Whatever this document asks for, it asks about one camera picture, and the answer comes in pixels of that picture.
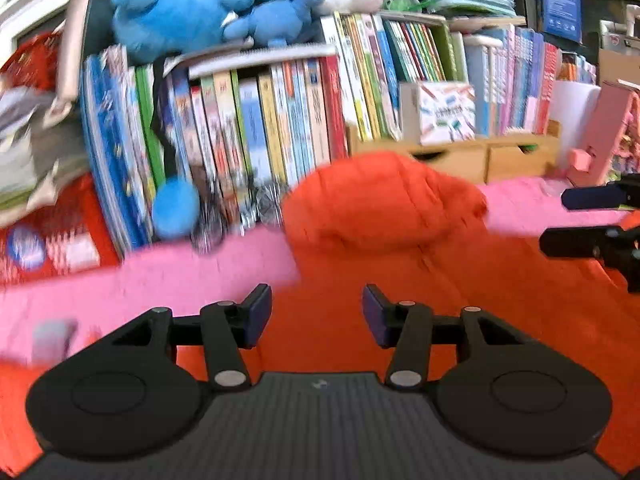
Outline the orange puffer jacket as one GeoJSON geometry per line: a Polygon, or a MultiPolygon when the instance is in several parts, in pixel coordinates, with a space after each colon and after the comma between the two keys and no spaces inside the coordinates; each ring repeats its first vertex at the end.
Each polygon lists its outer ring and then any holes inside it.
{"type": "Polygon", "coordinates": [[[285,208],[296,282],[274,290],[252,374],[384,370],[358,299],[378,285],[439,314],[477,306],[596,372],[613,417],[599,451],[618,468],[639,461],[639,299],[592,260],[550,260],[529,237],[490,232],[485,195],[393,153],[321,169],[285,208]]]}

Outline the black binder clips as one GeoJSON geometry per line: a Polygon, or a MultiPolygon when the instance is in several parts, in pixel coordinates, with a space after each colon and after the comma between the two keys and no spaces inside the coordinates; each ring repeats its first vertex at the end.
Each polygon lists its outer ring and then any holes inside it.
{"type": "Polygon", "coordinates": [[[233,190],[229,197],[222,195],[216,183],[201,201],[200,213],[190,235],[192,248],[201,255],[210,254],[230,235],[243,236],[256,226],[281,229],[282,204],[290,189],[280,180],[269,180],[233,190]]]}

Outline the blue plush ball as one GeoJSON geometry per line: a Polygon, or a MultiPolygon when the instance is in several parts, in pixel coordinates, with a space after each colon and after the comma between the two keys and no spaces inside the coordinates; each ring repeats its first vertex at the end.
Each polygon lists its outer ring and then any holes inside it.
{"type": "Polygon", "coordinates": [[[200,215],[200,194],[183,178],[171,177],[158,189],[152,203],[152,223],[161,240],[189,236],[200,215]]]}

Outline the wooden drawer organizer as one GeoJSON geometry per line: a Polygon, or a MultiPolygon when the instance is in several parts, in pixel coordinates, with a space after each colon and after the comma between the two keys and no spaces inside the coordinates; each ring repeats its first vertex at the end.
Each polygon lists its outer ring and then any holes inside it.
{"type": "Polygon", "coordinates": [[[555,136],[538,136],[524,130],[512,130],[506,136],[431,145],[393,139],[361,141],[358,129],[352,125],[347,132],[352,156],[394,152],[475,184],[548,176],[554,171],[561,146],[555,136]]]}

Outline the pink bunny towel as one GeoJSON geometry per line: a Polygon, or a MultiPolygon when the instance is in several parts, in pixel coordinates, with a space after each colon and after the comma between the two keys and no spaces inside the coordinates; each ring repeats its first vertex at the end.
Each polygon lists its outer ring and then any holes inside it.
{"type": "MultiPolygon", "coordinates": [[[[537,236],[550,226],[616,223],[622,210],[568,211],[560,202],[562,180],[519,178],[485,184],[491,231],[537,236]]],[[[156,245],[120,266],[2,289],[1,357],[27,364],[36,329],[45,322],[77,324],[70,348],[81,349],[93,334],[105,335],[155,306],[189,315],[221,299],[240,299],[258,283],[274,288],[298,280],[298,265],[282,231],[256,228],[232,236],[209,256],[188,243],[156,245]]]]}

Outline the red plastic basket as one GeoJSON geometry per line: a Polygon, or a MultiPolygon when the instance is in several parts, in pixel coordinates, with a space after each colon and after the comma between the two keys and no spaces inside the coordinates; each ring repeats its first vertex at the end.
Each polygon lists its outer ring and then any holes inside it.
{"type": "MultiPolygon", "coordinates": [[[[19,47],[1,69],[1,92],[26,87],[55,93],[60,32],[44,32],[19,47]]],[[[90,170],[70,182],[55,204],[1,226],[4,287],[114,266],[111,241],[90,170]]]]}

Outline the white label paper box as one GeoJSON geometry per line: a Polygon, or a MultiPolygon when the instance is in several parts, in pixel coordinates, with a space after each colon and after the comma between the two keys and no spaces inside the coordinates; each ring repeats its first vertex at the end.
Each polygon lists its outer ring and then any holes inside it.
{"type": "Polygon", "coordinates": [[[427,146],[475,139],[475,91],[467,82],[403,82],[399,101],[405,141],[427,146]]]}

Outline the stack of papers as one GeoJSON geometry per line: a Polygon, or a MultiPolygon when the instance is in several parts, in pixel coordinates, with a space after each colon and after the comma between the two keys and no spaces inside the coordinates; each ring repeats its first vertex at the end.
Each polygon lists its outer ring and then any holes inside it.
{"type": "Polygon", "coordinates": [[[56,203],[62,189],[88,174],[79,115],[57,110],[55,95],[18,87],[1,92],[1,225],[56,203]]]}

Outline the small blue plush toy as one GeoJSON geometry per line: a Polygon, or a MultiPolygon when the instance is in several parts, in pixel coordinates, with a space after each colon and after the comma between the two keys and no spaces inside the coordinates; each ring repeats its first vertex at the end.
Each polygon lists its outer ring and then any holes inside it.
{"type": "Polygon", "coordinates": [[[272,48],[303,44],[314,36],[317,26],[312,11],[324,0],[270,0],[255,6],[249,14],[230,22],[222,32],[224,41],[252,38],[255,47],[272,48]]]}

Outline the large blue plush toy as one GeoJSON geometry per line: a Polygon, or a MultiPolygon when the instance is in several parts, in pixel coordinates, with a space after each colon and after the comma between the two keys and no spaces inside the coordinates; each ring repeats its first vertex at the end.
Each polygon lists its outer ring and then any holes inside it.
{"type": "Polygon", "coordinates": [[[224,21],[255,0],[111,0],[113,32],[136,64],[224,42],[224,21]]]}

